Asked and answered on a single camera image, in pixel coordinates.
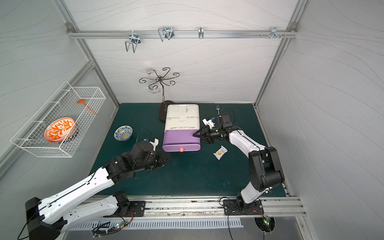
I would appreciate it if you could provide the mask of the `purple top drawer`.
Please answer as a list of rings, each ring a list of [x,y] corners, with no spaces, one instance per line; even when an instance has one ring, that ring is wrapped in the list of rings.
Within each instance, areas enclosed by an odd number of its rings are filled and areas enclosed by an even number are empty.
[[[164,134],[163,150],[172,152],[196,152],[201,149],[200,138],[194,137],[197,130],[167,130]]]

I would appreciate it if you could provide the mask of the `white cookie packet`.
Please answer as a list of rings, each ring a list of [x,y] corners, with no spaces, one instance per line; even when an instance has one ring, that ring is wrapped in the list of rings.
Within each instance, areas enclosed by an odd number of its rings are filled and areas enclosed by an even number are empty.
[[[224,146],[221,146],[216,152],[213,153],[213,155],[218,161],[220,161],[223,155],[227,152],[228,152],[227,148],[225,148]]]

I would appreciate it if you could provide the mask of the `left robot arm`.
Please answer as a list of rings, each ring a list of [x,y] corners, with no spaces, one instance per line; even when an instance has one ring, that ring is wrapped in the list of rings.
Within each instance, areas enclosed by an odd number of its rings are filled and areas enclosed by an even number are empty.
[[[131,151],[106,161],[94,173],[71,187],[44,199],[25,203],[29,240],[55,240],[70,228],[98,217],[134,215],[127,195],[118,191],[101,201],[84,204],[95,194],[133,178],[137,172],[164,167],[170,155],[156,149],[156,143],[141,141]]]

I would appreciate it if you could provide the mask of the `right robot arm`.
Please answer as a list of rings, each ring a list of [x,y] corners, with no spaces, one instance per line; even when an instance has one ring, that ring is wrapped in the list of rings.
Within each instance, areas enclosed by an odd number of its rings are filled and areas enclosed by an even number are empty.
[[[240,208],[248,207],[260,197],[285,181],[285,176],[278,151],[274,147],[265,147],[239,127],[212,128],[205,126],[193,137],[212,144],[215,140],[227,140],[237,147],[249,159],[250,182],[240,191],[237,204]]]

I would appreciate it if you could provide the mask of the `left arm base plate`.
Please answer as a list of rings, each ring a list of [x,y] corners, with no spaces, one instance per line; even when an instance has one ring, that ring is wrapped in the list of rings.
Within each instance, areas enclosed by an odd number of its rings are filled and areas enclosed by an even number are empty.
[[[119,207],[118,210],[104,218],[117,218],[117,217],[143,217],[145,214],[146,201],[130,201],[128,207]]]

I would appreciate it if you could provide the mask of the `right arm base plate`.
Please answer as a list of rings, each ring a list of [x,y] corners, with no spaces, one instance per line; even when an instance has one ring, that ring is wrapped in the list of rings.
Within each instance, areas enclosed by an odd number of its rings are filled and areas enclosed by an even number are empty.
[[[263,216],[264,208],[262,202],[255,201],[252,204],[245,204],[242,207],[236,200],[220,200],[225,216]]]

